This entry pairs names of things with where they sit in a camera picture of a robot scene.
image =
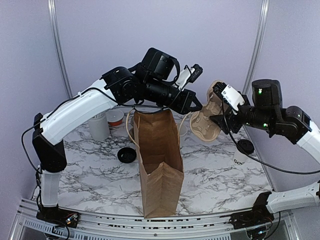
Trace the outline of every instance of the white paper cup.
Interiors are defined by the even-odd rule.
[[[124,116],[124,112],[118,109],[112,109],[106,112],[108,124],[113,127],[120,125]]]
[[[179,132],[179,136],[180,136],[180,148],[183,147],[184,143],[185,143],[185,139],[188,135],[188,128],[182,124],[181,128],[180,128],[180,132]]]
[[[255,148],[251,141],[247,139],[239,140],[237,142],[236,151],[232,158],[233,163],[238,166],[245,164],[245,162],[249,159],[249,157],[245,155],[244,152],[250,155],[254,152],[254,150]]]
[[[88,121],[91,136],[96,141],[103,141],[110,135],[106,112],[101,112]]]

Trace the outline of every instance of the black cable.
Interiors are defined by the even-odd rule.
[[[161,109],[159,109],[158,111],[143,112],[143,111],[139,111],[138,109],[136,109],[136,107],[133,107],[133,109],[134,109],[135,111],[137,111],[138,113],[141,113],[141,114],[157,114],[157,113],[160,113],[160,112],[162,112],[162,111],[165,110],[165,108],[161,108]]]
[[[229,104],[228,103],[228,105],[229,105],[229,107],[233,110],[233,111],[235,111],[236,113],[238,113],[239,111],[238,110],[236,110],[231,104]]]
[[[77,99],[79,97],[79,95],[76,95],[76,96],[74,96],[74,97],[72,97],[72,98],[69,98],[69,99],[67,99],[67,100],[64,100],[63,102],[61,102],[52,112],[50,112],[50,114],[46,117],[47,119],[52,115],[52,114],[54,114],[63,104],[66,104],[67,102],[70,102],[70,101],[72,101],[72,100],[75,100],[75,99]]]
[[[178,60],[177,60],[176,58],[174,58],[174,57],[170,57],[170,58],[171,58],[171,60],[173,61],[173,64],[174,64],[174,66],[175,66],[176,76],[173,78],[172,81],[167,81],[166,83],[167,83],[168,85],[173,85],[173,84],[175,84],[176,81],[179,79],[179,76],[180,76],[180,64],[179,64],[179,62],[178,62]]]
[[[184,69],[188,69],[188,70],[189,70],[189,73],[190,73],[190,77],[191,77],[191,75],[192,75],[192,72],[191,72],[191,70],[190,70],[190,67],[189,67],[188,65],[185,65],[185,66],[184,66]]]
[[[25,142],[24,142],[24,136],[27,132],[29,132],[30,130],[34,129],[36,126],[38,126],[39,124],[41,124],[44,120],[38,122],[37,124],[33,125],[32,127],[29,127],[27,130],[25,130],[22,135],[21,135],[21,144],[22,144],[22,148],[24,150],[24,153],[26,155],[26,158],[28,159],[30,165],[32,166],[32,168],[38,173],[38,174],[41,174],[39,172],[39,170],[35,167],[35,165],[32,163],[30,157],[29,157],[29,154],[27,152],[27,149],[26,149],[26,146],[25,146]]]
[[[275,229],[270,233],[269,236],[264,238],[265,240],[270,238],[277,231],[277,229],[278,229],[278,227],[280,225],[280,222],[281,222],[281,212],[279,212],[279,221],[278,221],[277,225],[275,226]]]
[[[299,171],[290,171],[290,170],[285,170],[285,169],[281,169],[279,167],[276,167],[276,166],[273,166],[269,163],[266,163],[264,161],[261,161],[253,156],[250,156],[248,155],[242,148],[240,145],[238,145],[238,143],[236,142],[236,140],[234,139],[234,137],[232,136],[231,134],[231,131],[230,131],[230,128],[228,126],[228,122],[227,122],[227,119],[226,119],[226,113],[225,113],[225,107],[224,107],[224,103],[222,102],[221,104],[221,108],[222,108],[222,114],[223,114],[223,119],[224,119],[224,122],[225,122],[225,125],[226,125],[226,129],[228,131],[228,134],[230,136],[230,138],[232,139],[232,141],[234,142],[234,144],[237,146],[237,148],[239,148],[248,158],[251,158],[252,160],[258,162],[258,163],[261,163],[265,166],[268,166],[269,168],[272,168],[272,169],[275,169],[275,170],[278,170],[280,172],[283,172],[283,173],[287,173],[287,174],[297,174],[297,175],[311,175],[311,174],[318,174],[320,173],[320,170],[317,170],[317,171],[309,171],[309,172],[299,172]]]
[[[128,70],[130,73],[134,72],[135,70],[137,70],[138,66],[141,64],[141,62],[138,62],[136,65],[129,67]]]
[[[254,234],[254,235],[251,235],[251,238],[250,239],[259,239],[261,237],[262,234],[265,234],[264,236],[267,236],[268,234],[268,231],[270,231],[270,229],[273,227],[274,223],[272,222],[271,218],[269,217],[266,217],[265,219],[269,220],[269,222],[271,223],[271,226],[268,226],[267,225],[265,226],[265,230],[261,230],[260,232],[258,232],[257,234]]]
[[[39,212],[41,212],[41,206],[40,206],[40,204],[39,204],[40,195],[41,195],[41,190],[39,189],[38,196],[36,197],[36,200],[35,200],[35,201],[36,201],[36,205],[37,205],[37,207],[38,207]]]
[[[124,106],[124,107],[147,107],[147,108],[155,108],[155,109],[163,109],[165,107],[162,107],[162,106],[155,106],[155,105],[146,105],[146,104],[120,104],[118,103],[115,99],[113,99],[112,97],[110,97],[108,94],[106,94],[105,92],[103,92],[101,89],[99,88],[96,88],[96,87],[90,87],[88,89],[86,89],[85,91],[83,91],[81,94],[85,94],[86,92],[88,91],[91,91],[91,90],[97,90],[98,92],[100,92],[101,94],[103,94],[104,96],[106,96],[108,99],[110,99],[111,101],[115,102],[116,104],[118,104],[119,106]]]
[[[63,223],[62,221],[58,221],[58,220],[51,220],[52,222],[55,222],[57,223],[58,225],[55,226],[54,228],[60,228],[60,227],[65,227],[67,232],[68,232],[68,235],[66,236],[66,239],[65,240],[68,240],[70,238],[70,230],[69,230],[69,227],[67,226],[67,224]]]
[[[145,102],[145,100],[143,99],[143,100],[141,100],[141,102],[138,102],[137,104],[142,105],[144,102]]]

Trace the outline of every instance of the brown paper bag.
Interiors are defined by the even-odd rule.
[[[134,113],[134,140],[139,161],[143,215],[175,215],[184,166],[176,122],[170,110]]]

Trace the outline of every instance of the paper bag handle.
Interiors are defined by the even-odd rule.
[[[132,136],[130,135],[129,129],[128,129],[129,116],[130,116],[130,113],[131,113],[133,110],[134,110],[134,109],[132,108],[132,109],[128,112],[128,114],[126,115],[125,129],[126,129],[126,132],[128,133],[128,136],[129,136],[130,140],[131,140],[138,148],[140,148],[139,145],[138,145],[138,143],[136,143],[136,141],[135,141],[135,140],[132,138]]]
[[[132,108],[132,109],[128,112],[128,114],[126,115],[125,129],[126,129],[126,132],[128,133],[128,136],[129,136],[130,140],[131,140],[138,148],[140,148],[139,145],[138,145],[138,143],[136,143],[136,141],[131,137],[131,135],[130,135],[130,133],[129,133],[129,129],[128,129],[129,116],[130,116],[130,114],[131,114],[131,112],[132,112],[133,110],[134,110],[134,109]],[[191,113],[191,112],[187,113],[187,114],[183,117],[182,121],[180,122],[180,125],[179,125],[179,128],[178,128],[178,137],[180,137],[180,134],[179,134],[179,133],[180,133],[181,126],[182,126],[182,124],[184,123],[184,121],[186,120],[186,118],[188,117],[188,115],[189,115],[190,113]]]

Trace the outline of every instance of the metal frame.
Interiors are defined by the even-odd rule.
[[[248,94],[248,91],[250,89],[250,84],[254,77],[255,67],[258,61],[259,53],[261,51],[262,43],[264,41],[265,29],[267,24],[267,16],[269,11],[269,2],[270,0],[262,0],[258,30],[256,33],[251,62],[250,62],[249,69],[244,82],[242,94]]]
[[[67,236],[67,231],[62,228],[57,228],[52,233],[54,224],[37,219],[37,211],[35,201],[22,199],[9,240],[20,240],[24,227],[57,237]],[[70,240],[231,240],[231,233],[264,226],[261,224],[234,230],[229,223],[230,215],[239,211],[153,219],[144,219],[143,216],[78,212],[80,212],[78,227],[70,228]],[[293,214],[283,212],[281,220],[285,221],[290,240],[300,240]]]
[[[73,94],[72,94],[72,90],[71,90],[71,86],[70,86],[70,82],[69,82],[69,78],[68,78],[68,74],[67,74],[64,56],[62,53],[55,0],[48,0],[48,9],[49,9],[50,23],[52,26],[55,51],[56,51],[56,55],[58,57],[58,62],[59,62],[60,71],[61,71],[61,75],[62,75],[63,85],[64,85],[65,92],[66,92],[68,98],[72,98]]]

